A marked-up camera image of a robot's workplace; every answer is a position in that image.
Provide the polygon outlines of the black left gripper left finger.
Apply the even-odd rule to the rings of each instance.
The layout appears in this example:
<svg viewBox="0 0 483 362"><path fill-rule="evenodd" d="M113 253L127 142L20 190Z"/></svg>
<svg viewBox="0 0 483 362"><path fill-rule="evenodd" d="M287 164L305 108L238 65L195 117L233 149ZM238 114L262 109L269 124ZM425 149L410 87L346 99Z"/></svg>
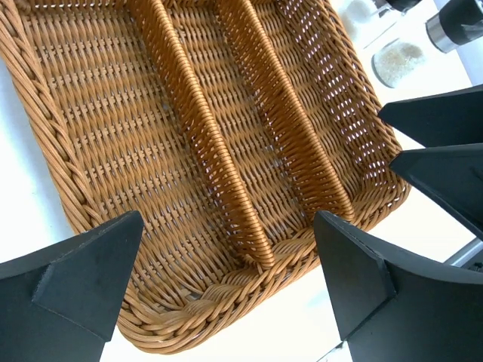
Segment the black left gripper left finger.
<svg viewBox="0 0 483 362"><path fill-rule="evenodd" d="M3 361L99 361L143 233L133 210L1 264Z"/></svg>

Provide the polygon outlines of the silver-topped white seasoning grinder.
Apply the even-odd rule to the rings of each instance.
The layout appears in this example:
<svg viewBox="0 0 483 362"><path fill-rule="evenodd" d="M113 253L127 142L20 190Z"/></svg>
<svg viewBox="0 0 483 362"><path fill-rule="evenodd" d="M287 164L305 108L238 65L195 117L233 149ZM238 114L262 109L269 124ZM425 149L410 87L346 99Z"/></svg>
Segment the silver-topped white seasoning grinder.
<svg viewBox="0 0 483 362"><path fill-rule="evenodd" d="M482 37L482 1L450 0L426 21L432 45L444 54Z"/></svg>

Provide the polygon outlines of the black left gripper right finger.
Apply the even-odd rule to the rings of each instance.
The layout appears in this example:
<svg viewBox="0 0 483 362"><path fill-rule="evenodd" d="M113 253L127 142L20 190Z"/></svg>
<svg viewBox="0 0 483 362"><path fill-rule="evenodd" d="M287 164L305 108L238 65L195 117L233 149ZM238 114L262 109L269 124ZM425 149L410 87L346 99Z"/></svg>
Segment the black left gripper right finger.
<svg viewBox="0 0 483 362"><path fill-rule="evenodd" d="M437 262L320 211L315 240L354 361L480 361L482 243Z"/></svg>

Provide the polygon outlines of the black-capped white seasoning shaker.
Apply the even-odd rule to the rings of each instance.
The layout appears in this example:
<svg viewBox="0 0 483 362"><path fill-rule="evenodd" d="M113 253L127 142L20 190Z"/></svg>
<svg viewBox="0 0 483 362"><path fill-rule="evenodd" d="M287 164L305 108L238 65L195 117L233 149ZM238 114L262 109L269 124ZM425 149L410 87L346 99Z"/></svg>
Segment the black-capped white seasoning shaker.
<svg viewBox="0 0 483 362"><path fill-rule="evenodd" d="M426 61L427 56L421 47L398 38L372 56L371 67L382 84L396 88Z"/></svg>

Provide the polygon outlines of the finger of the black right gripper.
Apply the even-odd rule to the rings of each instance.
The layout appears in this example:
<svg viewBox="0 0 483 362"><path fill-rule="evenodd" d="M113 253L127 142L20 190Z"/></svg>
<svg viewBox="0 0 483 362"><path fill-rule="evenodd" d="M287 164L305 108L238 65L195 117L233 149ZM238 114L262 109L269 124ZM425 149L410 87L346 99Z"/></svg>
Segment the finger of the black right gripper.
<svg viewBox="0 0 483 362"><path fill-rule="evenodd" d="M482 86L387 103L378 117L425 147L482 142Z"/></svg>
<svg viewBox="0 0 483 362"><path fill-rule="evenodd" d="M390 169L482 239L482 144L400 152Z"/></svg>

